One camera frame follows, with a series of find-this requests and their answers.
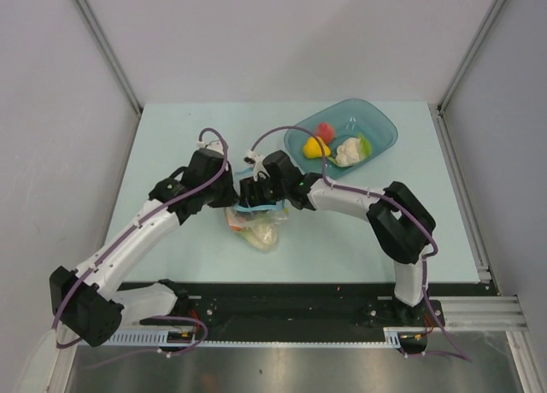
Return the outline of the yellow fake lemon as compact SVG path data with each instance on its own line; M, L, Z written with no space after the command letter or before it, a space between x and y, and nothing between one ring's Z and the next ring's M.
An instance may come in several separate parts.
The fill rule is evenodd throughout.
M309 137L302 147L303 155L308 159L329 157L331 150L321 137Z

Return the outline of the clear zip top bag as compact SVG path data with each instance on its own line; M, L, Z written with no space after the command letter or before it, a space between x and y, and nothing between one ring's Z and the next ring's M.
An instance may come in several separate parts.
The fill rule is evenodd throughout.
M250 246L262 252L279 241L279 225L288 218L285 200L274 199L265 172L255 177L251 167L234 173L238 201L224 209L230 229Z

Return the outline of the red fake pepper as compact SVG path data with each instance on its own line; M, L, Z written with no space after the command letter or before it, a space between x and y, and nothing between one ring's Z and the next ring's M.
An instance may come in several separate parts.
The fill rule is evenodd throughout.
M321 122L315 128L315 135L321 138L326 144L330 144L336 138L334 127L326 122Z

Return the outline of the white fake garlic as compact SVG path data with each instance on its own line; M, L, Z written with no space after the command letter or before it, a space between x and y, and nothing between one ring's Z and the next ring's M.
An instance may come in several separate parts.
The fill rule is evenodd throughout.
M337 147L334 161L339 167L351 167L365 159L362 141L359 138L348 138Z

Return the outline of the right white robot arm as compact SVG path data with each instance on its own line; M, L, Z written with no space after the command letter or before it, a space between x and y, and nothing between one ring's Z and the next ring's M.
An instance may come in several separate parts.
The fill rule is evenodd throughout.
M247 152L252 175L239 183L240 205L260 208L287 201L293 208L332 211L370 224L384 253L394 261L395 286L388 314L405 326L429 307L426 259L438 253L435 219L403 183L382 191L341 185L322 173L301 173L282 150Z

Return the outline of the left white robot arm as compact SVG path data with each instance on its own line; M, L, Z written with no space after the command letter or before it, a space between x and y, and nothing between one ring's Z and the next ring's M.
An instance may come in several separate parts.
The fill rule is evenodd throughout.
M203 207L224 208L236 201L221 144L200 146L188 165L156 184L121 233L76 268L58 267L50 275L52 325L64 324L97 347L125 324L158 316L173 325L183 322L189 304L174 282L162 279L133 290L119 287L164 237Z

